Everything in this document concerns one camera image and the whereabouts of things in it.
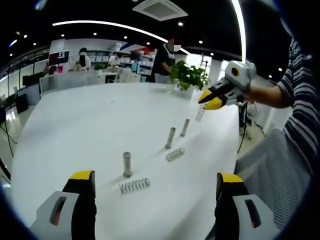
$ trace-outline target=striped shirt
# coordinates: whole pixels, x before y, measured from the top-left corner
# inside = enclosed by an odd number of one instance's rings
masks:
[[[319,83],[312,75],[311,59],[312,56],[304,54],[298,42],[292,39],[288,68],[277,86],[293,108],[283,133],[312,171],[319,158],[320,96]]]

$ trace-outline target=ceiling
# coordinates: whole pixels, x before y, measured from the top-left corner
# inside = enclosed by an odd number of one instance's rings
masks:
[[[156,34],[165,39],[178,34],[182,47],[191,53],[214,53],[217,60],[240,60],[241,42],[238,21],[231,0],[171,0],[188,13],[188,16],[167,21],[157,21],[132,8],[142,0],[48,0],[41,11],[35,10],[37,1],[9,1],[0,40],[2,66],[36,47],[48,46],[54,39],[102,38],[124,40],[131,43],[157,47],[161,41],[132,30],[100,24],[52,23],[71,20],[96,20],[128,25]],[[277,82],[286,69],[290,36],[281,25],[279,17],[257,0],[240,0],[246,29],[247,59],[257,66],[264,78],[272,75]],[[8,45],[15,39],[18,42]]]

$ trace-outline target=led light strip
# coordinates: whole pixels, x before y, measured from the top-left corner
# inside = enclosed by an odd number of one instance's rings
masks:
[[[9,48],[10,48],[13,44],[15,44],[17,41],[18,41],[17,39],[14,40],[14,41],[12,41],[12,43],[9,44]]]
[[[141,30],[139,28],[136,27],[132,27],[132,26],[127,26],[127,25],[123,25],[123,24],[119,24],[119,23],[114,23],[114,22],[109,22],[109,21],[94,21],[94,20],[75,20],[75,21],[62,21],[62,22],[56,22],[53,23],[52,26],[59,26],[59,25],[66,25],[66,24],[104,24],[104,25],[111,25],[111,26],[115,26],[115,27],[120,27],[120,28],[124,28],[124,29],[130,29],[145,35],[148,35],[150,37],[153,37],[155,39],[159,39],[165,43],[168,42],[168,40],[164,39],[163,37],[160,37],[158,35],[155,35],[151,32],[148,31],[144,31]],[[182,52],[184,52],[185,54],[190,54],[190,52],[188,52],[187,50],[181,48],[180,49]]]
[[[231,2],[234,7],[236,18],[238,20],[238,25],[239,25],[239,30],[240,30],[240,38],[241,38],[242,62],[245,64],[246,63],[246,55],[247,55],[247,43],[246,43],[246,29],[245,29],[244,16],[241,11],[239,0],[231,0]]]

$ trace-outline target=metal spring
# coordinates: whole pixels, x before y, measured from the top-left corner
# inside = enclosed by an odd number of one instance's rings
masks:
[[[201,103],[200,104],[199,110],[198,110],[198,112],[196,114],[196,117],[195,117],[195,120],[197,122],[200,122],[202,117],[204,116],[204,114],[205,114],[205,106],[206,106],[205,103]]]
[[[179,158],[183,154],[185,154],[186,150],[184,148],[179,148],[171,153],[169,153],[167,156],[165,156],[165,159],[168,162],[172,162],[173,160]]]
[[[135,181],[126,182],[119,185],[122,194],[130,193],[136,190],[145,189],[150,186],[148,178],[142,178]]]

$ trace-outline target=table surface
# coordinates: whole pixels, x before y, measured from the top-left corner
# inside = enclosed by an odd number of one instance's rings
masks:
[[[37,208],[77,171],[95,170],[97,240],[205,239],[214,225],[218,172],[232,173],[238,145],[238,108],[206,111],[156,83],[114,83],[45,95],[15,150],[14,208],[27,226]],[[185,137],[180,132],[190,119]],[[170,128],[176,133],[166,150]],[[166,155],[185,154],[173,162]],[[133,176],[123,177],[123,152]],[[119,184],[149,178],[151,185],[121,194]]]

